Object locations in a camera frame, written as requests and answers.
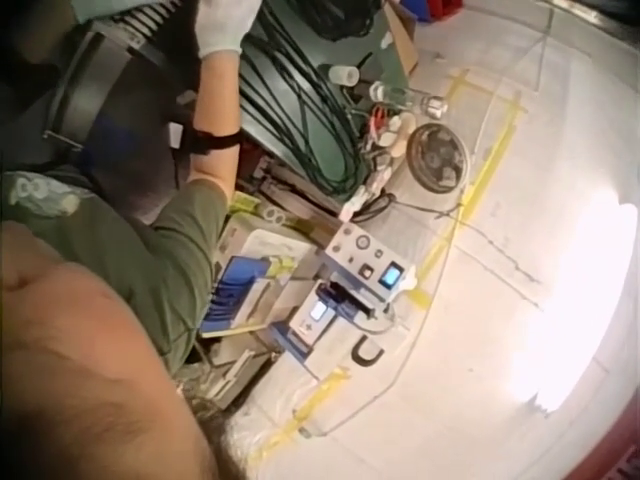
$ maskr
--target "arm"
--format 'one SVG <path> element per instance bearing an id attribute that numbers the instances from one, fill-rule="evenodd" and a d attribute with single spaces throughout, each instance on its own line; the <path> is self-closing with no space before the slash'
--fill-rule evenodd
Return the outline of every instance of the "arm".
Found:
<path id="1" fill-rule="evenodd" d="M 233 135 L 240 129 L 238 69 L 240 56 L 228 50 L 212 53 L 202 62 L 200 92 L 193 126 L 216 136 Z M 231 201 L 238 170 L 239 146 L 213 150 L 191 159 L 189 181 L 215 183 Z"/>

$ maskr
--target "hair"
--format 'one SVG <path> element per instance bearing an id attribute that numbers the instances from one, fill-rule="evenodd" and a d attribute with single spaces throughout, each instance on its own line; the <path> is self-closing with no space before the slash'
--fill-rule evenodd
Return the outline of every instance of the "hair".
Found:
<path id="1" fill-rule="evenodd" d="M 187 399 L 193 414 L 210 446 L 201 455 L 200 478 L 197 480 L 246 480 L 241 464 L 231 453 L 227 436 L 229 415 L 219 411 L 211 402 Z M 92 408 L 96 422 L 80 427 L 82 437 L 96 438 L 96 443 L 133 444 L 145 426 L 127 415 L 119 404 L 101 404 Z M 23 412 L 3 416 L 0 423 L 1 467 L 3 478 L 12 480 L 84 480 L 88 469 L 102 471 L 104 465 L 90 456 L 88 449 L 74 442 L 75 431 L 65 431 L 69 422 L 52 418 L 41 412 Z"/>

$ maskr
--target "switch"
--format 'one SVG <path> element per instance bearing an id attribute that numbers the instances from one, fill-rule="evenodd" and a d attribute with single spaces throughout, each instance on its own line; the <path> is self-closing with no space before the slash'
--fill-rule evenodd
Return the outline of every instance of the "switch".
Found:
<path id="1" fill-rule="evenodd" d="M 373 275 L 373 268 L 366 263 L 360 267 L 360 271 L 358 272 L 362 278 L 365 280 L 369 280 Z"/>

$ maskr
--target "white floor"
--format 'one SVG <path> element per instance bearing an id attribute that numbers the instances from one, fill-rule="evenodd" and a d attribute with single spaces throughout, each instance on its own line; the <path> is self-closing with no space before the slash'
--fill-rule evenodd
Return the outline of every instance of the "white floor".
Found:
<path id="1" fill-rule="evenodd" d="M 426 322 L 424 311 L 403 300 L 404 311 L 411 312 L 414 350 L 405 345 L 366 374 L 329 382 L 320 394 L 293 359 L 282 357 L 236 419 L 238 448 L 256 478 L 560 480 L 631 398 L 640 378 L 637 245 L 607 335 L 573 393 L 548 417 L 518 395 L 534 373 L 517 360 L 557 303 L 559 272 L 594 195 L 608 192 L 621 203 L 640 205 L 640 109 L 629 87 L 633 81 L 549 40 L 537 88 L 538 39 L 520 25 L 474 11 L 418 30 L 415 88 L 444 94 L 451 77 L 469 69 L 474 84 L 499 86 L 505 100 L 521 98 L 515 135 L 469 220 L 481 233 L 460 229 Z M 504 133 L 509 104 L 492 102 L 475 149 L 491 96 L 462 86 L 452 102 L 447 123 L 477 150 L 473 181 Z M 403 201 L 437 206 L 412 182 L 408 175 L 396 181 Z M 400 207 L 368 228 L 418 265 L 441 230 L 433 218 Z M 598 278 L 596 266 L 609 263 L 598 259 L 615 256 L 609 250 L 578 258 L 586 277 Z M 444 263 L 425 278 L 425 291 L 436 293 Z M 567 316 L 607 301 L 611 280 L 597 281 L 603 282 L 602 298 L 581 299 Z M 585 285 L 593 289 L 594 282 Z M 612 307 L 616 298 L 609 299 Z M 575 318 L 559 316 L 552 323 L 565 321 L 572 327 L 562 348 L 571 356 L 588 329 Z M 554 339 L 548 344 L 555 345 Z M 315 438 L 305 438 L 301 427 Z M 256 452 L 257 460 L 251 456 Z"/>

